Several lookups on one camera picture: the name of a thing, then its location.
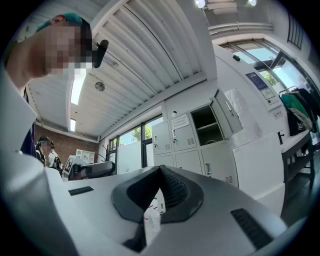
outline open cabinet door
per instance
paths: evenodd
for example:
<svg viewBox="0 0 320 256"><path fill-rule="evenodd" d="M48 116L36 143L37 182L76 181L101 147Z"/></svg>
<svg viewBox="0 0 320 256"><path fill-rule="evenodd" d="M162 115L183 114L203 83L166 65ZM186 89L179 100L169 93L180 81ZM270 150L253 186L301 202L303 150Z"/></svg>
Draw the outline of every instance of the open cabinet door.
<svg viewBox="0 0 320 256"><path fill-rule="evenodd" d="M210 107L220 127L223 139L243 129L237 113L220 88L217 88L210 101Z"/></svg>

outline red brick wall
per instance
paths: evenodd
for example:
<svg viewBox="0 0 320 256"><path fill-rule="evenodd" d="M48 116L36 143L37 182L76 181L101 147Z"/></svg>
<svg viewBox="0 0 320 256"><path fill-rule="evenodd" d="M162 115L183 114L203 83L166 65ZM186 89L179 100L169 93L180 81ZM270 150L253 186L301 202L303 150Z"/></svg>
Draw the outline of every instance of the red brick wall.
<svg viewBox="0 0 320 256"><path fill-rule="evenodd" d="M47 136L54 143L54 150L59 155L61 163L65 166L69 156L75 156L77 149L94 152L94 162L98 161L99 144L88 142L81 139L69 137L60 133L53 132L42 128L41 126L35 126L35 141L37 142L41 136Z"/></svg>

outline cabinet door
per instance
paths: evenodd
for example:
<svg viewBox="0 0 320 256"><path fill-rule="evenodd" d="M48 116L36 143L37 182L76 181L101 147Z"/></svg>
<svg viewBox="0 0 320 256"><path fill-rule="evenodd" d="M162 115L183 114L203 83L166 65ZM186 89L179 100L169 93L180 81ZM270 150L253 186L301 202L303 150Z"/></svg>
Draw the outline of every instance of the cabinet door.
<svg viewBox="0 0 320 256"><path fill-rule="evenodd" d="M223 91L218 88L211 100L211 109L224 139L243 129L241 122Z"/></svg>
<svg viewBox="0 0 320 256"><path fill-rule="evenodd" d="M202 175L198 150L175 154L175 162L177 168Z"/></svg>
<svg viewBox="0 0 320 256"><path fill-rule="evenodd" d="M152 126L152 142L155 155L172 152L168 122Z"/></svg>
<svg viewBox="0 0 320 256"><path fill-rule="evenodd" d="M186 126L174 129L175 120L180 117L177 117L170 121L174 151L187 150L197 147L195 135L190 125L189 117L187 114L184 115L186 116L186 120L188 123L188 125Z"/></svg>
<svg viewBox="0 0 320 256"><path fill-rule="evenodd" d="M235 158L227 141L202 148L201 153L207 177L238 186Z"/></svg>
<svg viewBox="0 0 320 256"><path fill-rule="evenodd" d="M154 158L154 165L155 166L160 166L160 165L165 165L165 166L174 166L174 157L173 155L165 155L165 156L156 156Z"/></svg>

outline ceiling panel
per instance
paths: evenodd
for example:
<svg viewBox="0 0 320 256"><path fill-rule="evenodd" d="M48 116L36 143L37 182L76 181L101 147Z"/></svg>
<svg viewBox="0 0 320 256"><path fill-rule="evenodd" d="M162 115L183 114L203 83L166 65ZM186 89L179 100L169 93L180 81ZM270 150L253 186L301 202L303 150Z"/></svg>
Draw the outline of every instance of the ceiling panel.
<svg viewBox="0 0 320 256"><path fill-rule="evenodd" d="M107 39L109 47L100 68L87 74L78 105L71 104L75 132L99 136L152 97L202 71L186 25L169 1L130 0L100 28L94 40ZM61 13L76 12L90 23L107 2L50 1L30 16L22 37ZM95 89L97 82L104 91ZM39 115L65 127L67 83L59 77L30 83Z"/></svg>
<svg viewBox="0 0 320 256"><path fill-rule="evenodd" d="M31 100L34 101L40 117L67 126L66 90L68 79L47 76L29 83Z"/></svg>

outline white paper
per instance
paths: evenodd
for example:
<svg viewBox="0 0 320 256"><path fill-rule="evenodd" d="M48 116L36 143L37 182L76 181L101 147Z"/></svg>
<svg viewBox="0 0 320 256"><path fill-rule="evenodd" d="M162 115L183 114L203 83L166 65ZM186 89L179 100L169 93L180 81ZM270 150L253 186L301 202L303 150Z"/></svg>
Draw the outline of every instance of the white paper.
<svg viewBox="0 0 320 256"><path fill-rule="evenodd" d="M171 120L172 129L176 130L189 125L187 114L181 115Z"/></svg>

